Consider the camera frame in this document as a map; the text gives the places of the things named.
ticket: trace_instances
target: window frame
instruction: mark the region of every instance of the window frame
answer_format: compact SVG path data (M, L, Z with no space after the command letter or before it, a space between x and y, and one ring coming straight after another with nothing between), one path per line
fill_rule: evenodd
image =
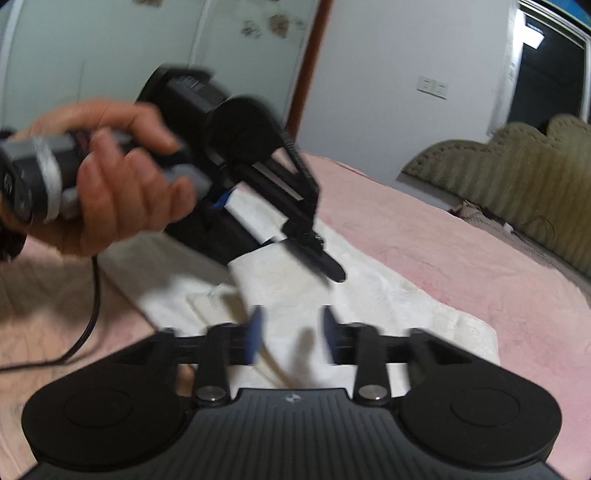
M523 42L515 35L518 25L525 26L526 13L521 7L532 11L540 17L557 24L559 27L567 30L575 37L579 37L584 43L585 65L583 79L583 99L579 111L579 118L587 122L589 120L589 110L591 109L591 30L584 30L578 20L571 17L567 12L560 8L550 9L540 1L534 0L515 0L511 5L509 12L508 40L505 50L505 65L502 74L499 93L493 107L493 114L487 134L492 136L498 129L507 124L515 89L517 87L517 78L521 67L521 55L523 52Z

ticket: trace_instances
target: white fabric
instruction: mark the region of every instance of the white fabric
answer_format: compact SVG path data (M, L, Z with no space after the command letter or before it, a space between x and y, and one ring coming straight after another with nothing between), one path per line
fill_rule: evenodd
M260 198L237 190L228 208L259 240L283 237L280 226L285 218ZM325 305L332 305L343 323L370 323L395 336L411 327L428 329L499 363L496 333L486 323L437 302L321 221L316 231L347 272L344 283L318 276L282 242L234 260L231 275L160 234L113 246L101 266L151 323L182 335L202 334L217 323L242 322L246 311L263 305L267 351L256 369L233 371L233 390L352 387L355 368L329 363L320 323ZM391 365L389 374L393 394L404 394L403 368Z

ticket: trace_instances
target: blue curtain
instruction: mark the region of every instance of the blue curtain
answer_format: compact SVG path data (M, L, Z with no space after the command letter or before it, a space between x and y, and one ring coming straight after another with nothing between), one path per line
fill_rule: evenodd
M550 2L591 27L591 15L589 15L575 0L550 0Z

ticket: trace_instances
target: window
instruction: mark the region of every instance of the window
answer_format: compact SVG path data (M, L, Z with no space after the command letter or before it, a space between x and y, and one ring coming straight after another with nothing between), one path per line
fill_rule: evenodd
M491 131L507 122L525 122L545 131L559 113L587 121L589 33L541 3L522 0L513 36L505 98L499 98Z

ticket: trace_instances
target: dark window pane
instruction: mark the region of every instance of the dark window pane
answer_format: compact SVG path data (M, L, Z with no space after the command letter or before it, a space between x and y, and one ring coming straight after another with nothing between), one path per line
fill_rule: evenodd
M584 47L529 15L525 23L541 31L544 39L537 49L523 45L509 122L525 122L538 128L559 113L579 116Z

